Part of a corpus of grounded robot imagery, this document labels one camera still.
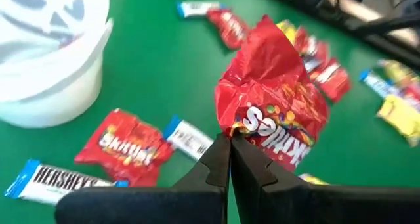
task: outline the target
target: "skittles logo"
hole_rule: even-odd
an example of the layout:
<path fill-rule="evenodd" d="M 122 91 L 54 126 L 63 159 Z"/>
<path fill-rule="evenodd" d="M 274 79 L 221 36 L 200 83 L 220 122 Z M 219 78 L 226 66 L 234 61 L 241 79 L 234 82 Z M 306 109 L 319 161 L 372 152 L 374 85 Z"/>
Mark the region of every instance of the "skittles logo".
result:
<path fill-rule="evenodd" d="M 104 152 L 122 160 L 124 165 L 134 162 L 136 166 L 147 166 L 158 156 L 157 148 L 142 146 L 142 143 L 141 139 L 135 136 L 119 138 L 116 136 L 116 127 L 113 125 L 105 130 L 98 142 Z"/>
<path fill-rule="evenodd" d="M 252 106 L 250 102 L 247 103 L 247 106 L 249 108 L 247 109 L 246 117 L 236 116 L 232 131 L 238 128 L 240 133 L 248 134 L 252 137 L 266 137 L 273 134 L 280 126 L 286 131 L 298 131 L 302 142 L 305 144 L 309 146 L 314 144 L 314 139 L 299 122 L 295 121 L 295 113 L 293 111 L 281 111 L 279 106 L 272 104 L 266 105 L 264 110 Z"/>

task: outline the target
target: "candy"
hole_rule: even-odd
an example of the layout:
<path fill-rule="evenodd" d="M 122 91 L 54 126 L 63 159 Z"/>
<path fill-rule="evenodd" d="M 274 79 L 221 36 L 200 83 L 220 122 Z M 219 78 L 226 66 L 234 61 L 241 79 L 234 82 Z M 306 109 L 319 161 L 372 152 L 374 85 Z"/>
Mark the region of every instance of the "candy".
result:
<path fill-rule="evenodd" d="M 398 88 L 391 86 L 372 70 L 364 70 L 360 74 L 359 80 L 373 89 L 382 98 L 389 94 L 401 95 L 401 91 Z"/>
<path fill-rule="evenodd" d="M 299 26 L 299 28 L 296 31 L 296 38 L 293 42 L 293 45 L 301 55 L 306 54 L 306 50 L 308 48 L 308 37 L 309 35 L 306 29 L 302 26 Z"/>
<path fill-rule="evenodd" d="M 387 76 L 401 88 L 405 88 L 411 83 L 418 84 L 420 82 L 417 74 L 395 60 L 380 60 L 378 65 L 382 66 Z"/>
<path fill-rule="evenodd" d="M 315 56 L 311 55 L 305 55 L 302 57 L 302 60 L 304 62 L 304 68 L 306 69 L 306 72 L 311 73 L 315 68 L 321 66 L 321 61 L 318 60 Z"/>
<path fill-rule="evenodd" d="M 163 132 L 163 137 L 195 160 L 199 160 L 213 144 L 207 135 L 176 115 Z"/>
<path fill-rule="evenodd" d="M 317 68 L 310 78 L 333 102 L 338 102 L 350 91 L 352 85 L 347 71 L 332 58 L 324 70 Z"/>
<path fill-rule="evenodd" d="M 415 98 L 420 101 L 420 84 L 415 82 L 410 83 L 406 88 L 404 88 L 404 96 Z"/>
<path fill-rule="evenodd" d="M 178 14 L 183 18 L 205 16 L 210 9 L 223 8 L 226 8 L 226 6 L 215 1 L 183 1 L 177 3 Z"/>
<path fill-rule="evenodd" d="M 377 115 L 394 126 L 408 141 L 411 147 L 417 146 L 420 139 L 420 113 L 404 99 L 388 95 Z"/>
<path fill-rule="evenodd" d="M 207 12 L 208 19 L 216 25 L 222 40 L 230 49 L 239 49 L 248 33 L 248 25 L 231 10 L 218 9 Z"/>
<path fill-rule="evenodd" d="M 295 26 L 289 20 L 283 20 L 277 24 L 277 27 L 283 31 L 291 44 L 294 44 L 296 37 Z"/>
<path fill-rule="evenodd" d="M 157 129 L 115 109 L 74 161 L 101 164 L 114 180 L 128 180 L 130 187 L 151 187 L 156 185 L 160 165 L 172 153 Z"/>
<path fill-rule="evenodd" d="M 317 41 L 314 44 L 314 48 L 310 45 L 308 50 L 310 55 L 314 55 L 321 63 L 319 65 L 319 70 L 325 70 L 328 67 L 328 63 L 331 60 L 329 55 L 329 44 L 323 41 Z"/>
<path fill-rule="evenodd" d="M 85 187 L 126 187 L 126 181 L 111 183 L 97 177 L 28 160 L 5 196 L 55 205 L 66 194 Z"/>
<path fill-rule="evenodd" d="M 318 52 L 318 40 L 315 36 L 310 36 L 307 41 L 306 48 L 304 48 L 304 54 L 315 55 Z"/>
<path fill-rule="evenodd" d="M 420 112 L 420 101 L 417 98 L 390 85 L 372 70 L 364 70 L 360 74 L 360 81 L 368 85 L 382 98 L 385 98 L 388 95 L 396 95 L 403 98 L 410 106 L 416 109 L 416 111 Z"/>
<path fill-rule="evenodd" d="M 267 16 L 219 80 L 215 100 L 227 135 L 238 129 L 289 171 L 310 152 L 329 117 L 298 52 Z"/>
<path fill-rule="evenodd" d="M 314 185 L 329 185 L 329 183 L 323 182 L 320 179 L 316 178 L 315 176 L 309 174 L 302 174 L 299 176 L 302 180 L 312 183 Z"/>

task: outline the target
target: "green surface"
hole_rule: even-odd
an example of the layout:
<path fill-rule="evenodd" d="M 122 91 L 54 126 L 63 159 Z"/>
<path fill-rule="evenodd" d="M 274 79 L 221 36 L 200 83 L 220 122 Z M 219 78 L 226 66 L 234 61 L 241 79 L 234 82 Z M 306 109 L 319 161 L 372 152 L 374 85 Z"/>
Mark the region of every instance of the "green surface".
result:
<path fill-rule="evenodd" d="M 172 114 L 179 114 L 212 137 L 220 131 L 213 89 L 235 52 L 226 49 L 206 19 L 179 19 L 175 1 L 111 0 L 115 26 L 105 50 L 104 85 L 98 100 L 76 120 L 51 129 L 0 123 L 0 190 L 13 182 L 28 158 L 106 177 L 97 166 L 73 164 L 73 158 L 114 108 L 137 114 L 160 129 Z M 372 67 L 382 55 L 278 0 L 216 1 L 231 6 L 251 26 L 264 14 L 275 21 L 288 18 L 304 24 L 310 33 L 330 42 L 331 54 L 351 75 L 352 91 L 333 105 L 329 124 L 297 173 L 311 173 L 335 184 L 419 185 L 420 148 L 409 148 L 395 130 L 375 117 L 381 99 L 358 82 L 360 71 Z M 171 186 L 193 165 L 176 152 L 162 167 L 158 185 Z M 239 223 L 230 191 L 229 223 Z M 54 223 L 53 211 L 35 202 L 0 197 L 1 223 Z"/>

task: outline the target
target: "hershey's wrapper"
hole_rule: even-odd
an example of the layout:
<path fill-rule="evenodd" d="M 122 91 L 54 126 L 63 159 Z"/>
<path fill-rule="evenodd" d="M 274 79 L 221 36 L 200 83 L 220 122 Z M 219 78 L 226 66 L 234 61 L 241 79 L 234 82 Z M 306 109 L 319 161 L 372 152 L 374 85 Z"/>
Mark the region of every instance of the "hershey's wrapper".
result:
<path fill-rule="evenodd" d="M 66 194 L 85 187 L 128 187 L 128 182 L 115 183 L 68 171 L 38 160 L 29 159 L 5 196 L 55 205 Z"/>

